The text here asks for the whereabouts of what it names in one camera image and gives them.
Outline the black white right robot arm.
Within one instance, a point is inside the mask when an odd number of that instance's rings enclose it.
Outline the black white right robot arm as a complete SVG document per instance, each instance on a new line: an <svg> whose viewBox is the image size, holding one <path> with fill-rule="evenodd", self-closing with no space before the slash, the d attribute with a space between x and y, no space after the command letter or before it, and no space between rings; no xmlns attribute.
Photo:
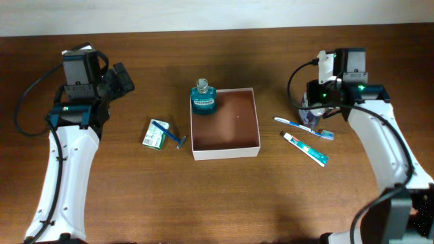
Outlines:
<svg viewBox="0 0 434 244"><path fill-rule="evenodd" d="M321 51L318 78L307 85L309 108L339 108L370 160L379 196L363 207L346 232L321 243L432 243L433 178L412 153L382 85L368 84L361 48Z"/></svg>

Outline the blue white toothbrush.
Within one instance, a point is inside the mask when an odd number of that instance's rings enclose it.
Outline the blue white toothbrush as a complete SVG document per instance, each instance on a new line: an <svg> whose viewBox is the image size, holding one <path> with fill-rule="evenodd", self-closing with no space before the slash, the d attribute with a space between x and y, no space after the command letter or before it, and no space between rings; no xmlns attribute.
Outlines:
<svg viewBox="0 0 434 244"><path fill-rule="evenodd" d="M318 132L318 131L315 131L315 130L307 127L307 126L297 124L295 122L289 121L287 119L283 119L281 117L273 117L273 119L276 120L276 121L278 121L278 122L280 122L280 123L284 123L286 125L291 125L293 127L297 127L299 129L303 129L303 130L305 130L305 131L307 131L307 132L309 132L311 134L319 136L320 138L323 138L323 139L326 139L326 140L334 140L334 133L331 132L331 131L323 130L321 132Z"/></svg>

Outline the teal mouthwash bottle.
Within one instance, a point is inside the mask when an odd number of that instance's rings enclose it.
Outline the teal mouthwash bottle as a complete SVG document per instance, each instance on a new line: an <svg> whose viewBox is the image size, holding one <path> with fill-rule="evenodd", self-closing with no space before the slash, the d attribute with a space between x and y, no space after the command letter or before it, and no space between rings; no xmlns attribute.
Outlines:
<svg viewBox="0 0 434 244"><path fill-rule="evenodd" d="M197 115L210 115L216 112L216 89L209 86L208 80L197 80L190 90L192 112Z"/></svg>

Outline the purple foam soap bottle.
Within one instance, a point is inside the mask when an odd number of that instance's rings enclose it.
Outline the purple foam soap bottle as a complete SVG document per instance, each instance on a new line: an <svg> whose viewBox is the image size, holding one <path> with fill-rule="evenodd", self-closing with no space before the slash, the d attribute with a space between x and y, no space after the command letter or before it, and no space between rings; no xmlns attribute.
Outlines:
<svg viewBox="0 0 434 244"><path fill-rule="evenodd" d="M301 107L308 108L309 103L307 99L307 93L305 92L303 94L302 100L301 100ZM318 109L311 109L311 110L298 110L299 116L301 118L301 121L304 126L315 129L320 119L322 118L322 115L325 113L325 108L318 108Z"/></svg>

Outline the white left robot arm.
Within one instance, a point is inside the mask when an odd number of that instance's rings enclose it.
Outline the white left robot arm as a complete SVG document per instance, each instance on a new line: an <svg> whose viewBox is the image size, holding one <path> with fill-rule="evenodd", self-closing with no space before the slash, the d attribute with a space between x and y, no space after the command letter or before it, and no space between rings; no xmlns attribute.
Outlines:
<svg viewBox="0 0 434 244"><path fill-rule="evenodd" d="M122 63L90 44L62 52L66 83L45 117L50 142L40 200L25 243L84 243L84 209L94 156L110 103L134 91Z"/></svg>

